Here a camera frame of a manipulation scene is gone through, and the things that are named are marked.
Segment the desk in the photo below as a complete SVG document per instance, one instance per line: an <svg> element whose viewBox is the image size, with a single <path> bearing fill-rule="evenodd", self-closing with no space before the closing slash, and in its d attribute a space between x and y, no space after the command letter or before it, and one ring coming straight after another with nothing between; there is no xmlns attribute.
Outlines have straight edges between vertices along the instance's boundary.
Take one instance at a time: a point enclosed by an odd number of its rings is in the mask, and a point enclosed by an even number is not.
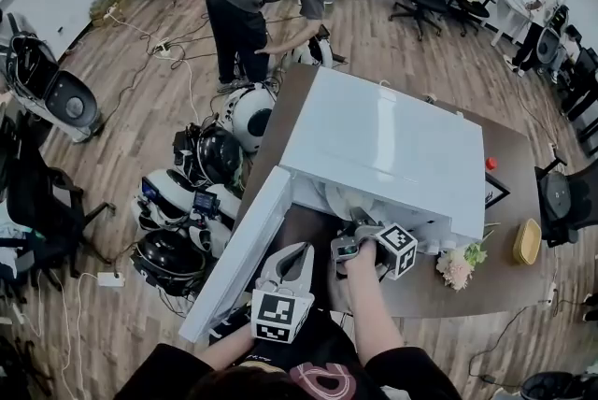
<svg viewBox="0 0 598 400"><path fill-rule="evenodd" d="M523 21L521 22L521 25L512 34L512 38L513 38L512 43L513 44L517 44L517 39L520 37L521 32L523 31L523 28L525 28L528 21L532 20L530 12L525 8L525 2L523 2L522 0L503 0L503 1L508 6L509 11L508 11L508 14L506 15L506 18L504 20L502 20L501 26L497 27L498 32L496 33L496 35L494 36L494 38L492 39L492 42L491 42L491 44L493 46L496 46L498 44L498 40L501 38L501 36L505 32L505 29L510 26L511 22L515 18L515 15L519 15L520 17L522 17Z"/></svg>
<svg viewBox="0 0 598 400"><path fill-rule="evenodd" d="M314 66L296 64L285 77L253 163L236 225L243 219L272 168L279 163L316 72ZM437 105L457 110L448 104ZM459 110L466 119L482 126L485 156L497 159L498 168L493 174L511 190L511 194L487 210L487 222L500 222L501 225L486 241L484 248L489 258L477 267L467 288L456 293L445 287L444 280L435 271L435 258L422 254L415 267L402 278L382 282L389 311L394 317L458 317L514 310L543 300L551 281L554 264L552 256L547 254L547 247L543 246L538 260L531 266L516 264L512 255L520 224L529 218L540 223L529 140L501 124ZM296 242L310 242L316 251L311 292L319 307L332 304L338 308L338 302L329 297L327 282L330 242L340 224L338 218L293 205L266 254L267 257Z"/></svg>

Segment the monitor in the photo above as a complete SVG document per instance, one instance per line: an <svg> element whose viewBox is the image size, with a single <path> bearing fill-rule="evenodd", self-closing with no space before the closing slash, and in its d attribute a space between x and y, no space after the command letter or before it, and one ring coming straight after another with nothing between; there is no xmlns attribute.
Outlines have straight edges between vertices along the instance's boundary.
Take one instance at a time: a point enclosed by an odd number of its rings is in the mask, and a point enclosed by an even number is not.
<svg viewBox="0 0 598 400"><path fill-rule="evenodd" d="M575 67L576 75L581 79L585 79L590 75L593 75L596 68L598 68L598 65L596 64L595 59L591 56L590 51L585 48L581 50Z"/></svg>

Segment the shoe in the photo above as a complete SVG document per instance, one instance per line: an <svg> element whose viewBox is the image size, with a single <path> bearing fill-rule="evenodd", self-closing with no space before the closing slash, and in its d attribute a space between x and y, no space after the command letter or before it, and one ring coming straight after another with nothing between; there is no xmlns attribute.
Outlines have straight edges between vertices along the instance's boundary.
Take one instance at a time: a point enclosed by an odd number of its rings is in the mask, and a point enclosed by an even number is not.
<svg viewBox="0 0 598 400"><path fill-rule="evenodd" d="M507 56L506 54L503 54L503 59L505 60L505 63L508 66L509 70L513 71L515 69L515 65L513 64L513 58Z"/></svg>
<svg viewBox="0 0 598 400"><path fill-rule="evenodd" d="M236 78L231 82L221 82L221 85L216 90L219 94L232 93L233 91L247 88L251 83L245 78Z"/></svg>

